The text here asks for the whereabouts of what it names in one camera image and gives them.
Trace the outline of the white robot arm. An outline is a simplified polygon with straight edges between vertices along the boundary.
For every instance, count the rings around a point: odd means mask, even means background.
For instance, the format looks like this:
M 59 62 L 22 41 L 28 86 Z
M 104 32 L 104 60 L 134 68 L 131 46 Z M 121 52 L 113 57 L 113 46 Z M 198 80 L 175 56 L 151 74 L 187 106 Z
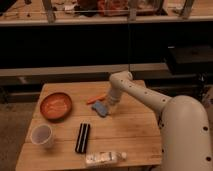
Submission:
M 197 99 L 170 97 L 138 85 L 129 71 L 111 74 L 109 82 L 109 106 L 119 103 L 127 93 L 160 116 L 161 171 L 213 171 L 208 114 Z

